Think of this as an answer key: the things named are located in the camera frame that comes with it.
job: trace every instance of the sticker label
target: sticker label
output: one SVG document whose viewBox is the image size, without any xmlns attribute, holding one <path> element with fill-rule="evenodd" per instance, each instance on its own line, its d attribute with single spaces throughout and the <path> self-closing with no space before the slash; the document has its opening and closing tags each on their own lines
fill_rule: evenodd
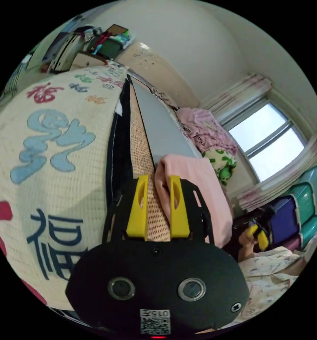
<svg viewBox="0 0 317 340">
<path fill-rule="evenodd" d="M 140 309 L 141 334 L 171 334 L 170 310 Z"/>
</svg>

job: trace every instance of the pink blanket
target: pink blanket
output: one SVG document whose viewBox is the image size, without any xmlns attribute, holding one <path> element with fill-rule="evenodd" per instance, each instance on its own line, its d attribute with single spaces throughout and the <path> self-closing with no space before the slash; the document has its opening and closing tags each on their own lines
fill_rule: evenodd
<svg viewBox="0 0 317 340">
<path fill-rule="evenodd" d="M 162 208 L 170 221 L 170 176 L 177 175 L 198 186 L 211 214 L 215 245 L 222 248 L 232 236 L 232 214 L 220 182 L 207 158 L 167 155 L 160 159 L 155 186 Z"/>
<path fill-rule="evenodd" d="M 205 152 L 211 148 L 226 150 L 232 155 L 237 145 L 230 134 L 208 110 L 181 108 L 176 112 L 184 131 L 193 139 L 195 146 Z"/>
</svg>

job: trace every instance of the orange mesh fabric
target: orange mesh fabric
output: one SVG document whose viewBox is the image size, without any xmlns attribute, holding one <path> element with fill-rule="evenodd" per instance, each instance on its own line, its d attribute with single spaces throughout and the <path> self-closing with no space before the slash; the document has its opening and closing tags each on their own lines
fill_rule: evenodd
<svg viewBox="0 0 317 340">
<path fill-rule="evenodd" d="M 138 178 L 139 175 L 150 174 L 148 185 L 148 239 L 160 242 L 170 241 L 169 223 L 161 208 L 153 182 L 154 166 L 135 90 L 132 85 L 130 86 L 130 106 L 131 161 L 134 178 Z"/>
</svg>

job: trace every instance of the window frame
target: window frame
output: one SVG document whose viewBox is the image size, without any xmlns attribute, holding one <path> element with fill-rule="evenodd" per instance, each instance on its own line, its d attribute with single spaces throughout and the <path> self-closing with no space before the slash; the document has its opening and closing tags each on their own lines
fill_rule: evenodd
<svg viewBox="0 0 317 340">
<path fill-rule="evenodd" d="M 250 167 L 250 170 L 253 172 L 255 176 L 255 180 L 257 183 L 260 183 L 259 176 L 257 175 L 253 165 L 250 162 L 250 159 L 266 149 L 268 146 L 270 146 L 273 142 L 275 142 L 277 139 L 279 139 L 283 134 L 285 134 L 288 130 L 293 129 L 294 133 L 299 138 L 300 142 L 305 147 L 308 143 L 308 138 L 305 136 L 305 134 L 299 129 L 297 124 L 294 122 L 294 120 L 290 117 L 291 115 L 288 114 L 289 110 L 285 112 L 285 110 L 282 110 L 278 103 L 275 100 L 272 100 L 270 96 L 267 94 L 261 98 L 258 98 L 254 103 L 252 103 L 249 107 L 237 112 L 234 116 L 228 118 L 226 121 L 221 122 L 222 127 L 229 133 L 229 131 L 249 118 L 251 115 L 256 113 L 258 110 L 263 108 L 265 105 L 271 104 L 280 115 L 282 115 L 286 122 L 280 126 L 276 131 L 271 133 L 269 136 L 267 136 L 264 140 L 259 142 L 258 144 L 254 145 L 252 148 L 244 152 L 242 148 L 238 145 L 238 149 L 245 158 L 245 161 Z"/>
</svg>

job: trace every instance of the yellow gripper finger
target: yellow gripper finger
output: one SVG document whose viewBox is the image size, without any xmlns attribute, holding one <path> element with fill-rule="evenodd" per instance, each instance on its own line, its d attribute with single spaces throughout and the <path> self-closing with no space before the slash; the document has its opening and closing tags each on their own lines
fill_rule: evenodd
<svg viewBox="0 0 317 340">
<path fill-rule="evenodd" d="M 145 241 L 147 240 L 148 183 L 149 175 L 139 176 L 126 229 L 128 237 L 142 238 Z"/>
<path fill-rule="evenodd" d="M 190 234 L 187 209 L 179 176 L 170 176 L 171 220 L 170 233 L 173 238 L 188 238 Z"/>
<path fill-rule="evenodd" d="M 247 230 L 247 236 L 252 237 L 254 233 L 257 231 L 257 229 L 258 229 L 257 224 L 253 224 L 252 226 L 250 226 L 249 229 Z M 260 233 L 258 233 L 257 242 L 261 250 L 267 249 L 269 242 L 268 242 L 267 235 L 265 234 L 264 231 L 261 231 Z"/>
</svg>

